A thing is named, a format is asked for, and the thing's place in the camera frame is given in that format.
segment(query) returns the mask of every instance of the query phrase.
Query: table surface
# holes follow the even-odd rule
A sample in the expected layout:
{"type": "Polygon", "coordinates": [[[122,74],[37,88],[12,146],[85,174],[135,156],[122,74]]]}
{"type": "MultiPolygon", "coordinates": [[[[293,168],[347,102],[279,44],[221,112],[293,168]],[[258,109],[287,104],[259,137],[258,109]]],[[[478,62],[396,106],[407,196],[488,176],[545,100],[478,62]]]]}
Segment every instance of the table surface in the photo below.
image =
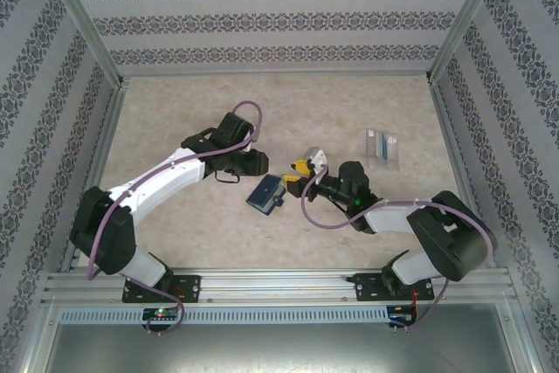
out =
{"type": "MultiPolygon", "coordinates": [[[[457,192],[425,77],[306,74],[132,79],[101,188],[153,167],[187,136],[215,127],[241,100],[255,100],[264,111],[254,147],[268,154],[270,174],[292,173],[293,161],[320,146],[331,175],[342,162],[361,161],[379,197],[457,192]],[[368,167],[368,128],[397,134],[399,171],[368,167]]],[[[250,107],[238,112],[256,121],[250,107]]],[[[245,202],[259,181],[246,177],[228,185],[212,177],[179,191],[136,228],[137,244],[170,266],[200,268],[380,267],[418,247],[413,235],[401,232],[315,228],[302,216],[299,200],[288,195],[267,217],[245,202]]],[[[345,219],[320,197],[307,208],[322,223],[345,219]]]]}

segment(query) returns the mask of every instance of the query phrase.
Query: enclosure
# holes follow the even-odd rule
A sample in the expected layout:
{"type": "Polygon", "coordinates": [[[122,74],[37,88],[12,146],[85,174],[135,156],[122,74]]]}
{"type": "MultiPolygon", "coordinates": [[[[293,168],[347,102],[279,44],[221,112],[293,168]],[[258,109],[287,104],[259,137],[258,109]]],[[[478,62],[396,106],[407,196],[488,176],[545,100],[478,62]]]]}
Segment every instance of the enclosure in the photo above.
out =
{"type": "Polygon", "coordinates": [[[558,25],[559,0],[0,0],[0,371],[559,370],[558,25]],[[270,174],[319,146],[333,174],[361,162],[379,197],[452,191],[498,239],[492,263],[393,334],[387,303],[345,279],[414,235],[322,230],[288,194],[265,216],[245,202],[261,178],[208,178],[135,230],[201,278],[183,327],[146,336],[153,305],[86,278],[68,241],[79,201],[241,100],[262,108],[270,174]],[[370,164],[369,130],[397,136],[396,170],[370,164]]]}

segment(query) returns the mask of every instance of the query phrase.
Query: small blue box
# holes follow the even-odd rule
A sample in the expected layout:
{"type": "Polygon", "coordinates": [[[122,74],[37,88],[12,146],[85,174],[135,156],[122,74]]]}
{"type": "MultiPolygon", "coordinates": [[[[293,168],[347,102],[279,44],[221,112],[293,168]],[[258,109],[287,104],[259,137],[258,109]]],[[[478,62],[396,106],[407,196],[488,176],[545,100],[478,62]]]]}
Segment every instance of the small blue box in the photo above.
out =
{"type": "Polygon", "coordinates": [[[286,189],[281,185],[281,178],[274,175],[266,175],[260,181],[259,186],[246,199],[246,202],[256,210],[270,215],[274,207],[281,207],[283,195],[286,189]]]}

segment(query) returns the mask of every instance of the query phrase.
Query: patterned wallpaper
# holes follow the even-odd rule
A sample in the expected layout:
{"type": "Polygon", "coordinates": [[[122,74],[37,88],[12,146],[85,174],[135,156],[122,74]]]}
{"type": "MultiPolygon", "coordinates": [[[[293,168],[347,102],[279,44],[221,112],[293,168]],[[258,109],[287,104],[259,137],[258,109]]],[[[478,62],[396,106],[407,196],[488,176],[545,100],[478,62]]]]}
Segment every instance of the patterned wallpaper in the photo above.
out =
{"type": "Polygon", "coordinates": [[[427,70],[464,0],[83,0],[126,75],[427,70]]]}
{"type": "Polygon", "coordinates": [[[111,86],[61,0],[0,0],[0,372],[59,269],[111,86]]]}
{"type": "Polygon", "coordinates": [[[545,371],[559,370],[557,0],[485,0],[439,81],[545,371]]]}

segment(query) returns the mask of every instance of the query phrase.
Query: beige floor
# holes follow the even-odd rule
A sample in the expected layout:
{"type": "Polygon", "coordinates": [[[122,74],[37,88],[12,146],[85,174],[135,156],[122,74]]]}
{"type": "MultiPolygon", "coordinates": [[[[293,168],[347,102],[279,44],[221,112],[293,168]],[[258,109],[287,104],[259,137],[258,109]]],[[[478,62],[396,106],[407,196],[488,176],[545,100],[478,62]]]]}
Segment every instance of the beige floor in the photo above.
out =
{"type": "MultiPolygon", "coordinates": [[[[332,175],[344,161],[365,163],[365,129],[378,128],[399,135],[400,170],[366,168],[375,194],[413,199],[456,191],[423,76],[132,79],[101,187],[124,183],[159,163],[185,137],[216,126],[240,100],[255,100],[264,110],[255,148],[268,154],[272,174],[289,172],[290,163],[311,146],[326,151],[332,175]]],[[[239,113],[255,121],[249,107],[239,113]]],[[[180,191],[144,219],[136,230],[138,245],[170,266],[222,268],[379,267],[418,246],[404,233],[315,228],[291,196],[266,217],[245,203],[258,182],[245,178],[226,185],[209,178],[180,191]]],[[[308,207],[323,223],[344,219],[325,199],[308,207]]]]}

